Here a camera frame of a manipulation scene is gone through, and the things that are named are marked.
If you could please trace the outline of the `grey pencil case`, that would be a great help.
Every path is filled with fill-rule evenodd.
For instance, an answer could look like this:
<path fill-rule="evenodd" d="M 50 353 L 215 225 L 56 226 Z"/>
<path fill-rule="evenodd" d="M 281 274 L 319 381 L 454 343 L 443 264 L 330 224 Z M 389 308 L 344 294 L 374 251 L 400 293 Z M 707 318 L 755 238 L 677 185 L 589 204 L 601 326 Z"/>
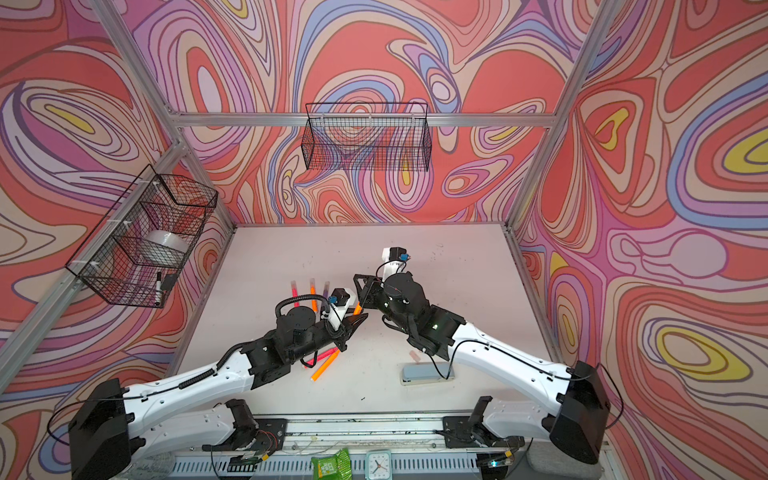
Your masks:
<path fill-rule="evenodd" d="M 448 364 L 444 362 L 405 364 L 400 371 L 400 383 L 403 386 L 424 385 L 444 380 Z"/>

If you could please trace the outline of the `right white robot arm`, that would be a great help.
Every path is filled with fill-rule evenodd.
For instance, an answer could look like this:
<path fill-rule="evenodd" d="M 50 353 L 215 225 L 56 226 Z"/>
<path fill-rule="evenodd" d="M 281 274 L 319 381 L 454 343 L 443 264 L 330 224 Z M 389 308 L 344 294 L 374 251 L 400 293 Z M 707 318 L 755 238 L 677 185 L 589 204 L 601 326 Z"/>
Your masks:
<path fill-rule="evenodd" d="M 472 367 L 524 394 L 533 413 L 521 418 L 490 395 L 478 398 L 472 414 L 445 430 L 447 441 L 490 448 L 519 448 L 523 440 L 546 438 L 568 457 L 598 462 L 611 402 L 598 369 L 546 361 L 505 344 L 464 317 L 429 302 L 409 272 L 385 279 L 353 278 L 360 304 L 378 310 L 384 321 L 426 354 L 436 373 L 448 379 L 457 365 Z"/>

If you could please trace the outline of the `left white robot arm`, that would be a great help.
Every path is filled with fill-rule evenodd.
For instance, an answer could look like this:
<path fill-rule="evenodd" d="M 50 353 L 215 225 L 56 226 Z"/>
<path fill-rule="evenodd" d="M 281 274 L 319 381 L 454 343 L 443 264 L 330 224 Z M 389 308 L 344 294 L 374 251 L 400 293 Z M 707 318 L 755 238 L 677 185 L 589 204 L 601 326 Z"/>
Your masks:
<path fill-rule="evenodd" d="M 209 365 L 161 381 L 123 387 L 99 384 L 68 424 L 71 476 L 111 479 L 146 457 L 201 447 L 209 452 L 280 442 L 259 427 L 240 394 L 287 375 L 294 363 L 347 341 L 364 313 L 325 305 L 316 320 L 309 307 L 279 315 L 275 329 L 230 347 Z"/>

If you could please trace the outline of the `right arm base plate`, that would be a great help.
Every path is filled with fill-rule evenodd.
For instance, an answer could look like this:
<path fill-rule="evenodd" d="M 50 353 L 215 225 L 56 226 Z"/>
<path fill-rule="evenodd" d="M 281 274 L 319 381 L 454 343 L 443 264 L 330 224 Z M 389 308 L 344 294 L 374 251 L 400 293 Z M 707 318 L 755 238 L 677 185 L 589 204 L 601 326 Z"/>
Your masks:
<path fill-rule="evenodd" d="M 524 437 L 499 437 L 481 423 L 471 421 L 468 416 L 443 417 L 442 428 L 435 433 L 444 439 L 445 446 L 449 449 L 504 448 L 516 451 L 526 445 Z"/>

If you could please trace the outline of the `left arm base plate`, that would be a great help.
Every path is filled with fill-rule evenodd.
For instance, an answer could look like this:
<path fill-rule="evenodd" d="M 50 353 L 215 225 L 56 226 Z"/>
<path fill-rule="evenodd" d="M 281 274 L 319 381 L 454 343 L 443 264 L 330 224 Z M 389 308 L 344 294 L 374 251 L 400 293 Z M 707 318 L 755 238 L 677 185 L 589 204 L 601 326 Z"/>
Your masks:
<path fill-rule="evenodd" d="M 288 420 L 285 418 L 257 418 L 252 426 L 237 426 L 223 440 L 203 443 L 206 452 L 252 451 L 274 454 L 283 449 Z"/>

